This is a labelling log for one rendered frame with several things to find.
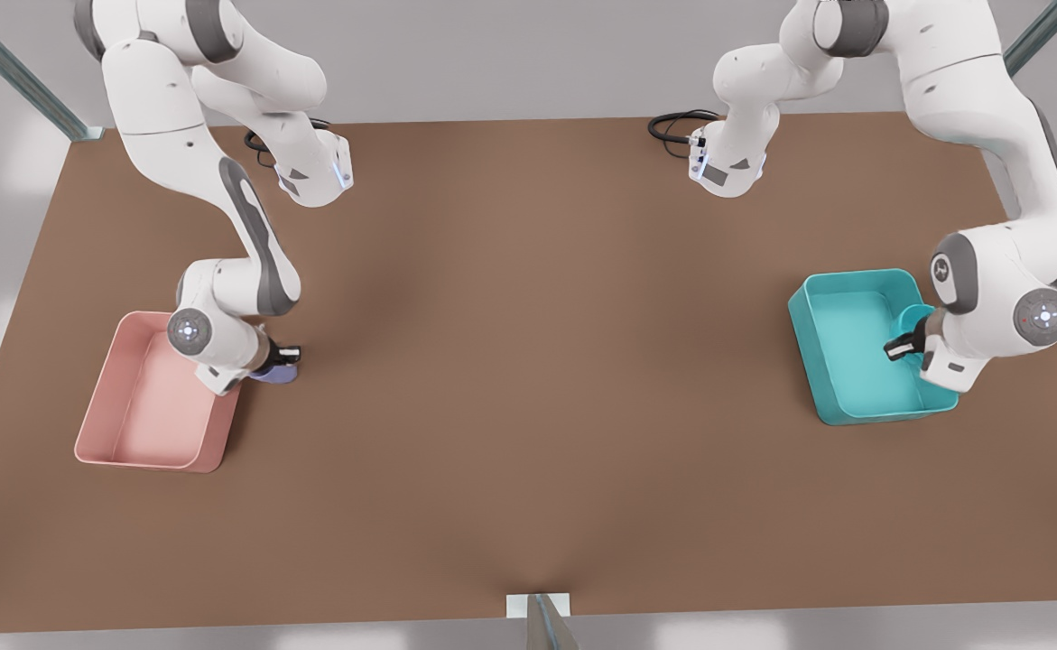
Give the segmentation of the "teal cup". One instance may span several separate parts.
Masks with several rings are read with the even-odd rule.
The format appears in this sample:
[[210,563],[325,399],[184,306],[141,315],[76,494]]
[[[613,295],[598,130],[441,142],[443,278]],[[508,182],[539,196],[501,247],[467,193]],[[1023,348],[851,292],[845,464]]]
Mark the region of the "teal cup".
[[915,328],[924,328],[924,321],[928,320],[937,312],[937,309],[928,304],[915,304],[909,305],[903,309],[896,320],[893,321],[891,328],[892,339],[900,337],[900,334],[908,332],[908,330],[914,330]]

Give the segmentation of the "teal plastic box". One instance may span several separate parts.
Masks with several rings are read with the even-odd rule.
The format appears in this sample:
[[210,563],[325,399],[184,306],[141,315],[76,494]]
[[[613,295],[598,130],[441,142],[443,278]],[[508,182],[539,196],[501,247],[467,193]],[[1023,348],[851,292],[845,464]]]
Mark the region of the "teal plastic box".
[[905,270],[814,274],[789,300],[817,415],[828,425],[898,423],[944,413],[957,392],[920,378],[922,358],[884,346],[904,308],[925,304]]

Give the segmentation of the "pink plastic box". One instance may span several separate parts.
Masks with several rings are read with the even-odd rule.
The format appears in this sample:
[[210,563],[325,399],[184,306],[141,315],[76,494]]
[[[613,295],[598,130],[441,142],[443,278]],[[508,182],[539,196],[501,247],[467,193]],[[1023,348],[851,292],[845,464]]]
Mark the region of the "pink plastic box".
[[210,473],[221,465],[239,388],[215,395],[166,336],[168,312],[120,318],[74,445],[87,464]]

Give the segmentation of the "silver frame post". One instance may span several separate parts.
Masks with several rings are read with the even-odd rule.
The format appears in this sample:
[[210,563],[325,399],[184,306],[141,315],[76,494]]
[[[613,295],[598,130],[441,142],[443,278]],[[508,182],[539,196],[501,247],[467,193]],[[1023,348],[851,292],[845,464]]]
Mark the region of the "silver frame post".
[[0,78],[32,104],[42,116],[57,127],[72,143],[100,140],[106,129],[79,119],[50,88],[0,41]]
[[505,617],[524,618],[525,650],[580,650],[569,627],[570,594],[507,595]]
[[1024,27],[1003,54],[1008,77],[1020,70],[1040,52],[1057,34],[1057,0],[1047,0],[1045,8]]

